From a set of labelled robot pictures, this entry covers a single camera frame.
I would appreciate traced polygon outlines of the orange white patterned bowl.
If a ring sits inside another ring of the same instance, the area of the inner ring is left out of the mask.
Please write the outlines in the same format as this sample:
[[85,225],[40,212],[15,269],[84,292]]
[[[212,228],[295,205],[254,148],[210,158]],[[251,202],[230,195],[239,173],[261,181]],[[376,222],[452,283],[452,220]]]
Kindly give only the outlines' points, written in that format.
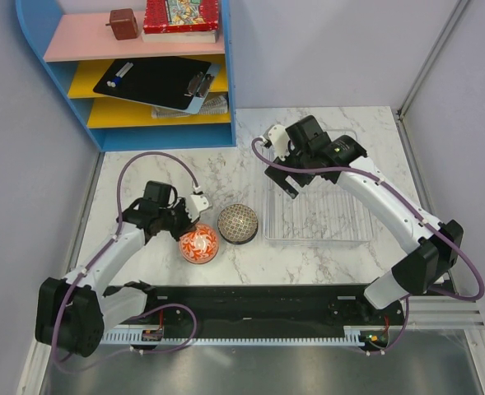
[[207,224],[198,223],[194,231],[180,238],[179,249],[183,258],[192,264],[212,261],[220,247],[217,232]]

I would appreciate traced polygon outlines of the white wire dish rack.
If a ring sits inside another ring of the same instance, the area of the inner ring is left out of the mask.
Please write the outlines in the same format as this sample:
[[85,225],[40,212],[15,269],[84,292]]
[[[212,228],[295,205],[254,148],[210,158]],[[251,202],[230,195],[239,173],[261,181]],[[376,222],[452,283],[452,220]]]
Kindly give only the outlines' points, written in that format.
[[271,244],[324,247],[360,245],[375,238],[371,212],[349,192],[320,177],[300,187],[291,198],[264,178],[263,236]]

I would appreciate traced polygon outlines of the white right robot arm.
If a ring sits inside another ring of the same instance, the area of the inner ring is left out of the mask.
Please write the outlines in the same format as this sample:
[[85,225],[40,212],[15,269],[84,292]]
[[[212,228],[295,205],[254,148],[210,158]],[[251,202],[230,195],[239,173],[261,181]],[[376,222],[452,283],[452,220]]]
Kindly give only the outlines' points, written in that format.
[[275,153],[265,174],[287,196],[296,198],[297,189],[315,177],[338,185],[374,214],[406,253],[356,302],[363,323],[376,323],[386,307],[406,295],[426,293],[455,264],[461,226],[456,221],[443,223],[409,202],[353,137],[332,139],[309,115],[289,127],[272,126],[263,136],[263,146]]

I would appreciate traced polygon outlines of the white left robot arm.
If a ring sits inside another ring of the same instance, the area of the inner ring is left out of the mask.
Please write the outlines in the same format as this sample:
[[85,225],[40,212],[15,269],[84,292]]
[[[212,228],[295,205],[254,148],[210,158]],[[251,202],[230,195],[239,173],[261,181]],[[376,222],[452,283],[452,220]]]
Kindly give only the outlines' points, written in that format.
[[153,237],[165,231],[180,240],[210,206],[200,189],[181,197],[169,184],[148,182],[143,195],[119,211],[114,233],[98,251],[64,277],[49,277],[41,284],[35,340],[88,357],[110,329],[129,318],[156,320],[160,305],[149,297],[151,286],[140,281],[110,287],[110,282]]

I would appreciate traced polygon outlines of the black mosaic patterned bowl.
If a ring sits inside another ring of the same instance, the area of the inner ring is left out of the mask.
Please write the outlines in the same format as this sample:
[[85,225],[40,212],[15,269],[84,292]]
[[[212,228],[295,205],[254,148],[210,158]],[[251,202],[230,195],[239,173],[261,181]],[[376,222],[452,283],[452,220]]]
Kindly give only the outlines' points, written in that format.
[[254,239],[259,230],[256,212],[244,204],[225,207],[217,218],[220,236],[229,244],[247,244]]

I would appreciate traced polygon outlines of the patterned paper booklet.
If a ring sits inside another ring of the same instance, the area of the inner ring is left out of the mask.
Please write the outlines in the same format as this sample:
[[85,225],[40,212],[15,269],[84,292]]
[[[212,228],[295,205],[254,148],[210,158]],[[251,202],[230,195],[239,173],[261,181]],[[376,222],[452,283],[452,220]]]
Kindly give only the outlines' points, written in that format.
[[[229,101],[227,93],[214,93],[207,96],[197,115],[227,114],[228,112]],[[192,116],[192,114],[175,109],[164,109],[153,106],[151,116],[153,119],[177,119],[186,118]]]

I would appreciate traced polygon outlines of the blue shelf unit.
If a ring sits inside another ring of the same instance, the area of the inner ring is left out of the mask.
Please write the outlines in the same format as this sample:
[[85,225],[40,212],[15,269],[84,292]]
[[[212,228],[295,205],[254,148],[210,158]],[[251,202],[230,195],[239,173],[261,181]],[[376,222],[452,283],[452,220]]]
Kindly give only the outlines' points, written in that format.
[[[220,36],[214,44],[147,43],[117,40],[107,25],[110,12],[132,7],[143,21],[145,3],[17,1],[16,14],[29,46],[99,151],[146,151],[234,146],[235,85],[232,71],[230,6],[220,3]],[[228,113],[153,118],[150,105],[93,91],[118,58],[183,56],[220,65],[213,94],[228,97]]]

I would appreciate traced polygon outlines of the black clipboard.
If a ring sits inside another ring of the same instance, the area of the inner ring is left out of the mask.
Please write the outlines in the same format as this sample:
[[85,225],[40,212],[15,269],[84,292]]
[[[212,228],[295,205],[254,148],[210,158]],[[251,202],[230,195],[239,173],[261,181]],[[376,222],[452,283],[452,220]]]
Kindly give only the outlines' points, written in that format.
[[[107,81],[127,62],[133,67],[115,87]],[[135,103],[196,114],[221,71],[220,63],[181,57],[114,60],[93,91]]]

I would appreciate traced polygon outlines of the white blue marker pen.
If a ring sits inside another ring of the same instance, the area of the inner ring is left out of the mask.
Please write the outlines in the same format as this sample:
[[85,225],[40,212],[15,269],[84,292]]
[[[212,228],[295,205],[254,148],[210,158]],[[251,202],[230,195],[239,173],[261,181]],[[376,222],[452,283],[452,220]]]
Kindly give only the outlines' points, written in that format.
[[110,80],[107,81],[107,86],[115,88],[121,80],[124,78],[124,76],[130,71],[130,69],[133,67],[133,63],[127,62],[125,63],[114,75],[114,77]]

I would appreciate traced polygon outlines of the white book under red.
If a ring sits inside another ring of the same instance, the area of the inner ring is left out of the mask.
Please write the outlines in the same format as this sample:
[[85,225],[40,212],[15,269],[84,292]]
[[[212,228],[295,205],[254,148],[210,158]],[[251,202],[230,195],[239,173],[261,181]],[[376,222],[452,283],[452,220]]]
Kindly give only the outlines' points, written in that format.
[[149,34],[143,31],[141,33],[143,42],[174,44],[215,44],[218,35],[217,30]]

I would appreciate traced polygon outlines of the brown wooden cube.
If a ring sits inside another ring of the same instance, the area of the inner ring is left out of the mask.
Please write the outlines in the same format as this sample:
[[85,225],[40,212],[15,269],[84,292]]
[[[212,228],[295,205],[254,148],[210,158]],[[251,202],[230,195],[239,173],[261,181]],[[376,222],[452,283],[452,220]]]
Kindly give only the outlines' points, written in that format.
[[109,26],[117,40],[133,40],[139,35],[138,22],[132,8],[110,11]]

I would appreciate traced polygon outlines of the red patterned book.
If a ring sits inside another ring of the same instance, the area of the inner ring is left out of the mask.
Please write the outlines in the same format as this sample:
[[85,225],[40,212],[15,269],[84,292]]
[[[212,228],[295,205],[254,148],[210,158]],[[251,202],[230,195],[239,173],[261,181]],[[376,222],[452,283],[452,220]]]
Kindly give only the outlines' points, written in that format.
[[164,34],[216,30],[219,17],[217,0],[148,0],[143,31]]

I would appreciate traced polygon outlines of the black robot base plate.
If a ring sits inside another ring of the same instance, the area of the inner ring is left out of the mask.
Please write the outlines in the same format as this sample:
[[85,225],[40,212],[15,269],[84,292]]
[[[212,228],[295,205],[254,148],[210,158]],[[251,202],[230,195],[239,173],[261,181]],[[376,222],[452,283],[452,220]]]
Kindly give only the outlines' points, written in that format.
[[190,308],[196,316],[199,331],[243,322],[266,325],[278,323],[291,329],[295,323],[311,326],[398,325],[403,323],[403,308],[399,301],[376,310],[363,296],[361,285],[288,285],[288,286],[140,286],[147,294],[148,312],[164,304],[161,321],[175,326],[176,304]]

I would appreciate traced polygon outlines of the aluminium corner frame post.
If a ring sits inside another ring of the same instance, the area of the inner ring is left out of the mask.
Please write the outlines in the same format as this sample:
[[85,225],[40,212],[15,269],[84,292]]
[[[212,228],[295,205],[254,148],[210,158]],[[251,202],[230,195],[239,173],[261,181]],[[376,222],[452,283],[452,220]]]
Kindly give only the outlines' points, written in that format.
[[447,45],[451,36],[454,34],[457,25],[463,18],[465,12],[469,6],[473,3],[471,0],[458,0],[455,3],[454,8],[450,12],[445,24],[443,25],[440,34],[436,38],[436,41],[431,47],[423,65],[421,66],[416,78],[413,81],[408,93],[403,99],[403,103],[396,110],[397,119],[402,120],[406,113],[409,111],[412,103],[414,102],[418,92],[420,91],[422,84],[427,79],[431,70],[433,69],[437,59],[440,57],[444,47]]

